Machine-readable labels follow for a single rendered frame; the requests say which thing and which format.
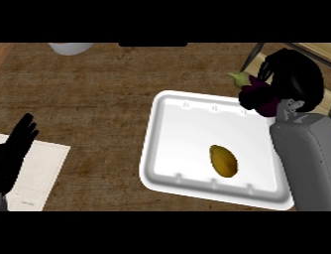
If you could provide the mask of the dark purple eggplant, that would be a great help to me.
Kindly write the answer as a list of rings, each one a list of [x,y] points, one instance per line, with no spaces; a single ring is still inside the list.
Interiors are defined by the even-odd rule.
[[[263,117],[276,115],[276,106],[279,99],[273,93],[270,85],[259,80],[247,72],[229,73],[235,80],[239,92],[239,103],[245,110],[254,110]]]

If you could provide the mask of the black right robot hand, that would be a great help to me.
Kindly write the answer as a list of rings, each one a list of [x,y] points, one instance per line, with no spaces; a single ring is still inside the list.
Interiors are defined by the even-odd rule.
[[[256,78],[282,99],[303,101],[297,112],[309,112],[324,99],[324,77],[318,64],[299,51],[281,49],[265,58]]]

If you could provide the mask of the yellow-brown mango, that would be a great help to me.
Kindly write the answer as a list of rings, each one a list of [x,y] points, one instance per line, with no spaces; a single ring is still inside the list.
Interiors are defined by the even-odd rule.
[[[231,178],[238,173],[238,159],[234,153],[225,147],[213,145],[210,148],[210,159],[219,175]]]

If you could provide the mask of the white plastic tray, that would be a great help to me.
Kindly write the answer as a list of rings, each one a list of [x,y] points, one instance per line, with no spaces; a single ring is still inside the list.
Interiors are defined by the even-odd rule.
[[[191,197],[291,209],[272,124],[234,97],[161,91],[152,101],[139,163],[144,185]]]

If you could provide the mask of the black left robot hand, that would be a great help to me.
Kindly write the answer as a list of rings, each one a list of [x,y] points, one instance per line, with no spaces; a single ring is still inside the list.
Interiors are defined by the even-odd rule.
[[[34,116],[27,113],[20,120],[9,138],[0,144],[0,193],[6,194],[17,183],[25,156],[39,135]]]

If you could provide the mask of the white paper sheet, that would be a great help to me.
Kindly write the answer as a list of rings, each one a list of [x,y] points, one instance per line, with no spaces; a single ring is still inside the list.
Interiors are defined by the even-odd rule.
[[[42,211],[71,147],[36,141],[24,159],[17,184],[6,194],[11,211]]]

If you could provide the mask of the white round container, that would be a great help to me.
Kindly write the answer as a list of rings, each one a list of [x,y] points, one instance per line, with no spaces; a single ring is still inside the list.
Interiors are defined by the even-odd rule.
[[[76,56],[86,52],[93,43],[51,43],[53,51],[62,56]]]

